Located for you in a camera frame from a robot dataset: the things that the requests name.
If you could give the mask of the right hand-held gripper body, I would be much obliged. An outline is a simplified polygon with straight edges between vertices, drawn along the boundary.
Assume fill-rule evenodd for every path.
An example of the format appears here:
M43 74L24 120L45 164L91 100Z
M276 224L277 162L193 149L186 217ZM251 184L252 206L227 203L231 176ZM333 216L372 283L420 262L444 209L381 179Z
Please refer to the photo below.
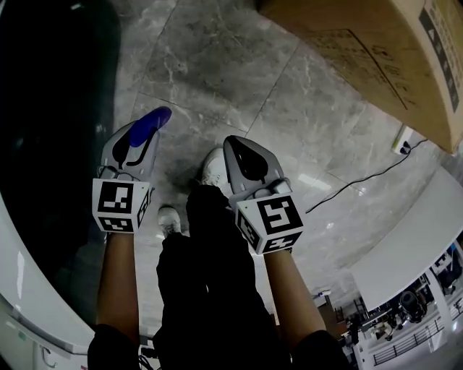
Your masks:
M305 213L277 157L234 135L224 140L223 150L234 221L253 251L262 255L297 245Z

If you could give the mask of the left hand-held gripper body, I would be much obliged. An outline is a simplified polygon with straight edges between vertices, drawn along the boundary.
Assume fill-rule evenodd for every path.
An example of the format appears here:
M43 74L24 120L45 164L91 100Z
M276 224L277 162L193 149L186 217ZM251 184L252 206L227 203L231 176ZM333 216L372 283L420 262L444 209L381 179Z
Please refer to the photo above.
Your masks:
M92 190L92 214L101 231L139 230L150 204L150 178L159 139L154 123L134 121L104 145Z

